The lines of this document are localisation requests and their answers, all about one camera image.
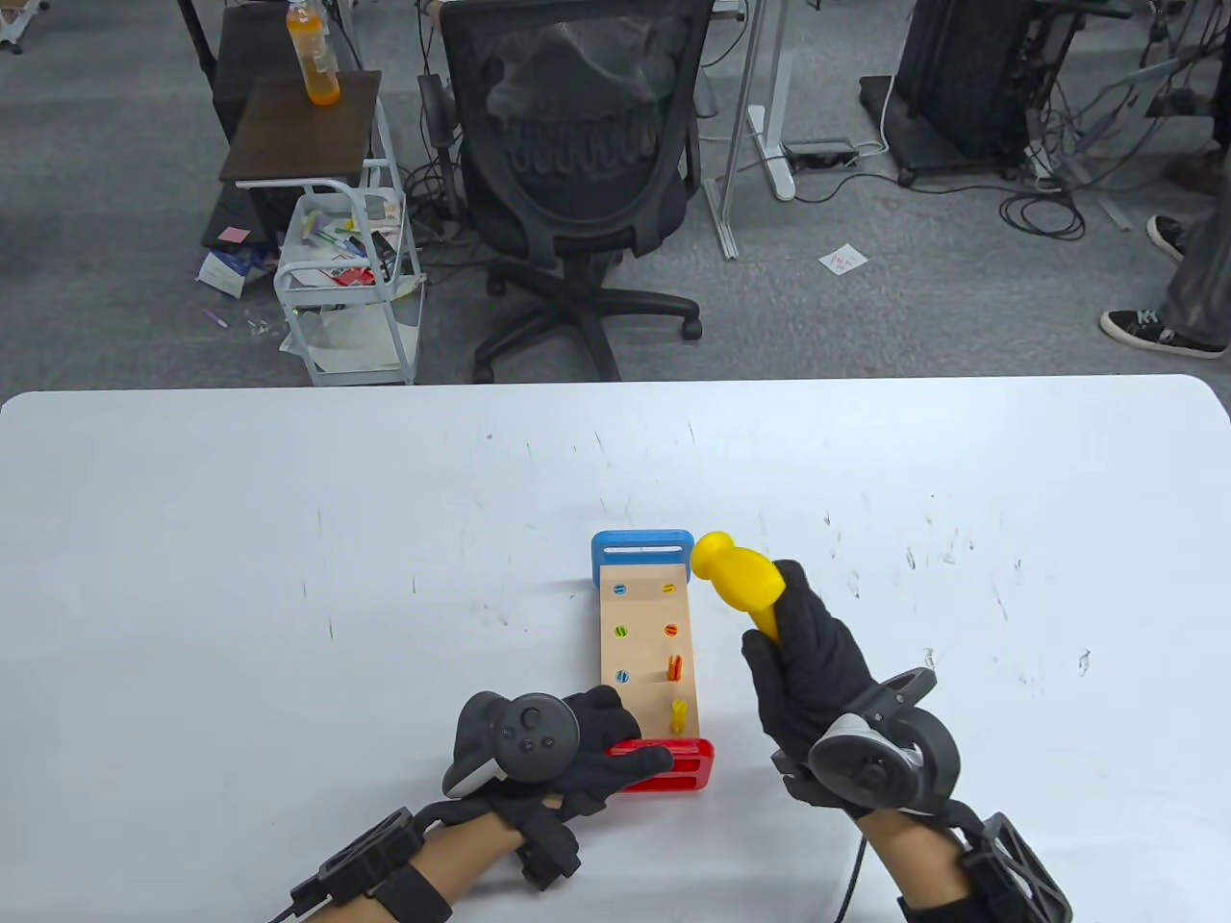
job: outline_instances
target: sneaker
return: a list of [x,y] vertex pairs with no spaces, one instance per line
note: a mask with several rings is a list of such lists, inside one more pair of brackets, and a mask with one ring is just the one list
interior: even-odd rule
[[1156,214],[1146,222],[1146,234],[1153,245],[1176,262],[1184,258],[1184,225],[1174,218]]
[[1103,311],[1098,326],[1113,340],[1139,350],[1155,350],[1197,359],[1216,359],[1227,351],[1227,345],[1213,346],[1189,340],[1163,325],[1158,311]]

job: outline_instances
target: yellow peg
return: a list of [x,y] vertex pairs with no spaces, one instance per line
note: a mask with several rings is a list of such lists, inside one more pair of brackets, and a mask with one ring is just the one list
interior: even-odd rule
[[714,583],[714,591],[732,609],[746,612],[753,624],[778,644],[773,604],[787,589],[773,561],[748,548],[739,548],[725,532],[703,535],[693,548],[693,573]]
[[671,703],[671,733],[676,737],[688,730],[688,703],[676,699]]

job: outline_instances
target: wooden board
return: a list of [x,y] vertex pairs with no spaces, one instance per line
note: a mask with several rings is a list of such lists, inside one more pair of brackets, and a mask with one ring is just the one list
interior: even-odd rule
[[[700,737],[684,566],[620,565],[603,567],[599,573],[602,682],[619,690],[646,740]],[[618,587],[623,592],[617,593]],[[667,679],[672,656],[683,658],[678,682]],[[620,682],[623,673],[628,677]],[[671,732],[676,699],[688,703],[688,720],[678,735]]]

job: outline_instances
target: blue frame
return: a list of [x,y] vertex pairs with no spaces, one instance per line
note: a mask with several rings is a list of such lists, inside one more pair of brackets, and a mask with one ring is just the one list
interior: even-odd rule
[[614,529],[590,539],[590,566],[595,586],[604,564],[682,564],[692,578],[692,533],[687,529]]

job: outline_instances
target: jeans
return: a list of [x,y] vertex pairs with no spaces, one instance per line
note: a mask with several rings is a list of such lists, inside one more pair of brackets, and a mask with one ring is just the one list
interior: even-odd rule
[[1210,113],[1214,116],[1214,140],[1220,148],[1231,146],[1231,42],[1222,46],[1222,68],[1210,100]]
[[[1224,177],[1231,167],[1231,155],[1227,159]],[[1199,343],[1231,343],[1231,180],[1222,180],[1214,214],[1185,234],[1184,258],[1158,314],[1168,327]]]

